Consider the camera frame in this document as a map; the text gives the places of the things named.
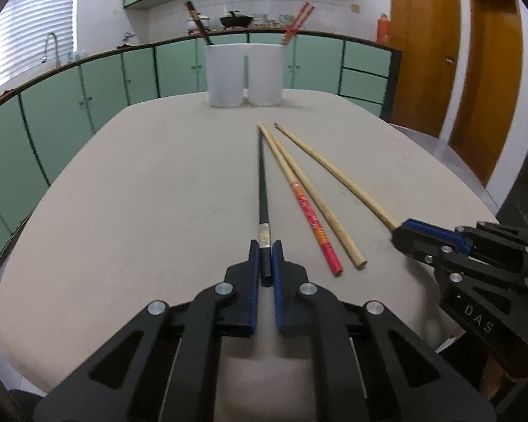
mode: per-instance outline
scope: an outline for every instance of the door frame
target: door frame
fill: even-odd
[[[520,86],[522,84],[522,66],[523,66],[522,63],[524,61],[524,34],[522,32],[522,15],[520,12],[520,2],[519,0],[514,0],[514,2],[516,6],[516,15],[520,23],[520,40],[521,40],[521,47],[522,47],[522,58],[520,60],[520,79],[518,80],[518,90],[516,94],[517,98],[516,98],[515,108],[513,110],[513,115],[511,116],[511,122],[508,127],[507,137],[508,137],[508,133],[510,132],[510,126],[513,124],[514,114],[516,112],[516,106],[518,104],[518,96],[520,95]],[[470,51],[469,51],[469,56],[468,56],[468,61],[467,61],[466,78],[465,78],[465,81],[463,81],[462,98],[459,103],[458,113],[456,114],[456,117],[454,119],[454,126],[450,134],[449,143],[448,143],[449,146],[452,147],[452,149],[454,149],[454,139],[458,137],[460,127],[465,123],[469,124],[470,117],[471,117],[468,114],[468,110],[466,109],[466,106],[467,106],[468,100],[470,99],[470,93],[469,93],[467,86],[468,86],[470,76],[473,75],[473,66],[476,63],[474,61],[474,56],[476,55],[476,53],[473,50],[473,47],[474,47],[474,39],[473,39],[474,29],[473,28],[475,27],[474,6],[475,6],[475,0],[470,0],[470,11],[471,11],[471,14],[470,14],[470,24],[471,24],[470,25],[470,30],[471,30],[470,32]],[[504,144],[506,143],[506,139],[507,138],[504,139],[501,152],[504,149]],[[482,180],[482,184],[484,186],[487,185],[491,176],[493,175],[493,172],[495,170],[495,167],[497,166],[497,162],[499,161],[500,157],[501,157],[501,154],[499,154],[499,156],[497,157],[497,160],[495,161],[493,168],[489,171],[485,179]]]

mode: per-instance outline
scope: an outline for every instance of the window blinds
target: window blinds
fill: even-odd
[[[0,86],[40,64],[48,33],[58,37],[59,55],[73,49],[73,0],[9,0],[0,12]],[[47,59],[55,59],[51,37]]]

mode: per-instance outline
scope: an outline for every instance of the floor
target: floor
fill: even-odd
[[[476,175],[470,170],[465,162],[441,139],[424,133],[411,130],[409,128],[394,125],[396,129],[408,136],[416,144],[427,152],[431,153],[438,161],[442,162],[459,177],[489,208],[493,215],[497,215],[499,207],[491,198],[485,187],[481,184]]]

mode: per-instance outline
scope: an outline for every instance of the wooden chopstick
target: wooden chopstick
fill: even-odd
[[[341,222],[334,215],[334,212],[332,211],[332,209],[330,209],[329,205],[327,205],[327,202],[324,200],[324,198],[322,198],[322,196],[319,194],[315,186],[313,186],[313,184],[311,183],[311,180],[307,177],[307,175],[305,175],[305,173],[300,168],[300,166],[297,164],[295,159],[285,149],[285,147],[276,139],[275,136],[273,135],[271,136],[272,136],[272,139],[274,140],[274,143],[276,144],[276,147],[279,149],[280,153],[284,156],[289,167],[293,170],[293,172],[295,173],[295,175],[301,182],[302,186],[305,188],[305,190],[307,190],[307,193],[309,194],[311,199],[316,204],[319,211],[321,211],[321,214],[327,220],[327,223],[331,227],[332,231],[334,232],[338,240],[341,242],[342,247],[344,247],[344,250],[346,251],[348,257],[350,258],[354,266],[357,269],[361,269],[367,263],[366,259],[364,258],[364,255],[362,255],[362,253],[360,252],[360,250],[354,243],[353,239],[346,232]]]
[[[285,136],[291,139],[297,146],[301,147],[305,152],[307,152],[311,157],[313,157],[317,162],[324,166],[328,172],[330,172],[335,178],[337,178],[342,184],[346,186],[350,192],[352,192],[356,197],[358,197],[362,203],[364,203],[370,210],[378,217],[381,222],[390,230],[398,228],[401,224],[391,216],[381,205],[374,200],[370,195],[368,195],[364,190],[358,187],[353,181],[345,175],[341,170],[329,162],[325,157],[316,152],[311,146],[301,141],[293,133],[289,132],[279,123],[275,123],[274,127],[280,130]]]
[[[190,0],[184,3],[184,6],[186,6],[186,9],[190,13],[190,17],[194,20],[195,24],[197,25],[197,29],[199,30],[199,33],[203,40],[206,42],[207,46],[211,46],[213,43],[209,39],[209,35],[206,32],[206,28],[201,23],[201,20],[197,16],[197,11],[195,10],[194,3],[192,3]]]
[[[263,123],[259,123],[258,128],[266,138],[266,141],[268,142],[268,145],[272,150],[272,153],[276,158],[278,165],[280,165],[284,176],[289,182],[289,186],[291,187],[291,190],[293,191],[293,194],[297,199],[297,203],[299,203],[301,210],[303,211],[303,214],[307,219],[307,222],[313,229],[313,235],[315,235],[315,239],[317,240],[317,243],[319,243],[322,255],[325,256],[325,260],[327,261],[329,268],[335,276],[340,275],[344,269],[342,268],[342,265],[338,260],[338,257],[331,245],[331,242],[327,238],[327,235],[325,234],[325,231],[322,228],[321,223],[319,222],[315,214],[315,211],[313,211],[313,207],[307,200],[307,197],[305,197],[303,189],[297,182],[297,177],[295,173],[293,173],[285,158],[280,153],[274,141],[273,135],[268,131],[266,126]]]

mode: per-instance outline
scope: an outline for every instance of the white plastic container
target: white plastic container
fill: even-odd
[[[258,106],[275,106],[284,89],[284,51],[281,44],[250,43],[248,53],[248,101]]]
[[[244,96],[244,56],[247,44],[205,46],[209,105],[238,106]]]

